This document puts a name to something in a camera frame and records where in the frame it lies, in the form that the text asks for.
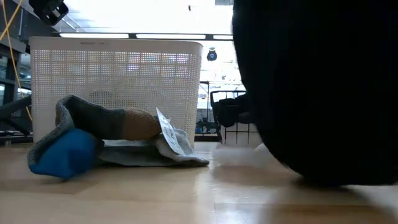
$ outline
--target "gray cloth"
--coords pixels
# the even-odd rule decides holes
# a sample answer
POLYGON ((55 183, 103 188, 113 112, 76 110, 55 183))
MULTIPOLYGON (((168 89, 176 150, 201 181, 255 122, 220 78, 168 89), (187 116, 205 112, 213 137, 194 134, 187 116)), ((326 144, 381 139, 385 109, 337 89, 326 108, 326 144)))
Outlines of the gray cloth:
POLYGON ((98 158, 122 166, 207 166, 209 161, 197 156, 190 146, 185 131, 174 129, 184 154, 175 153, 163 137, 158 135, 146 141, 104 140, 104 149, 98 158))

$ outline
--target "ceiling light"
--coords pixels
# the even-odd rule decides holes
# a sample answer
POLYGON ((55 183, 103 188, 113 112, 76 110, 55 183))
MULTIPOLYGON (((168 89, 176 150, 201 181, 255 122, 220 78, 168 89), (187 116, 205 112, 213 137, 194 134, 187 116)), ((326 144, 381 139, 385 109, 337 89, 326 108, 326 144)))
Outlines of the ceiling light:
POLYGON ((216 40, 233 40, 232 35, 214 35, 213 38, 216 40))
POLYGON ((204 40, 206 35, 201 34, 137 34, 138 39, 193 39, 204 40))
POLYGON ((69 38, 129 38, 129 34, 61 33, 60 36, 69 38))

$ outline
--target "yellow cable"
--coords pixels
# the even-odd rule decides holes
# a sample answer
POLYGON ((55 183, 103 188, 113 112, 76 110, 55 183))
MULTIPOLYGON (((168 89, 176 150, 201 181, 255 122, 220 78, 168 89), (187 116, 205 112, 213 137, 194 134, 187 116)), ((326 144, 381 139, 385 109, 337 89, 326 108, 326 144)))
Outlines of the yellow cable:
MULTIPOLYGON (((5 8, 6 7, 4 6, 5 4, 6 4, 6 0, 3 0, 2 7, 3 7, 4 16, 6 16, 6 13, 5 13, 5 11, 6 11, 5 8)), ((14 17, 17 15, 17 12, 18 12, 21 4, 22 4, 22 0, 19 0, 18 6, 15 9, 14 13, 12 14, 9 23, 7 23, 7 17, 4 17, 4 21, 6 22, 7 25, 6 25, 6 28, 3 30, 2 34, 0 35, 0 40, 4 37, 4 34, 6 34, 6 32, 8 32, 8 28, 10 27, 12 21, 14 20, 14 17)))
MULTIPOLYGON (((3 15, 4 15, 4 21, 7 23, 7 14, 6 14, 5 2, 2 3, 2 12, 3 12, 3 15)), ((11 24, 12 20, 13 20, 13 17, 11 17, 10 22, 7 24, 6 29, 4 30, 4 32, 7 33, 8 44, 9 44, 10 53, 11 53, 12 66, 14 67, 14 73, 15 73, 15 77, 16 77, 17 82, 18 82, 18 87, 19 87, 19 89, 21 90, 21 98, 24 98, 24 93, 22 92, 22 87, 21 87, 21 81, 19 80, 19 75, 18 75, 18 73, 17 73, 17 67, 16 67, 16 65, 15 65, 15 59, 14 59, 14 53, 13 53, 13 51, 12 51, 10 33, 9 33, 9 31, 8 31, 8 27, 9 27, 9 25, 11 24)), ((27 115, 29 116, 29 119, 30 119, 31 121, 33 121, 32 116, 30 115, 30 111, 29 111, 28 107, 26 107, 26 111, 27 111, 27 115)))

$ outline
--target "white label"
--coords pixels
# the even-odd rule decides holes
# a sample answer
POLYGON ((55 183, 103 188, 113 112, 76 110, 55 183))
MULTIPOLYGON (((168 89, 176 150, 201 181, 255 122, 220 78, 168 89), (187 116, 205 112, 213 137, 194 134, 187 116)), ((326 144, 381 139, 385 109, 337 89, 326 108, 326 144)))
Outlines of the white label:
POLYGON ((160 127, 162 128, 163 136, 166 139, 169 146, 172 150, 179 154, 185 155, 182 151, 181 146, 178 144, 177 138, 175 136, 175 132, 173 127, 171 126, 170 122, 167 120, 165 116, 160 112, 159 109, 156 108, 157 117, 159 118, 160 127))

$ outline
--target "wooden table surface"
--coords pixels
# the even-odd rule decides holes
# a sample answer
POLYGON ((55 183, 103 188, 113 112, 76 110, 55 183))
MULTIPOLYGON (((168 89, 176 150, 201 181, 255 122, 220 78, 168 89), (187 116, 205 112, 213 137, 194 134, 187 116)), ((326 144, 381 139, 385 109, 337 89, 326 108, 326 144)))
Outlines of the wooden table surface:
MULTIPOLYGON (((397 187, 314 189, 276 162, 101 168, 61 182, 29 171, 28 147, 0 148, 0 224, 398 223, 397 187)), ((209 159, 215 147, 195 144, 209 159)))

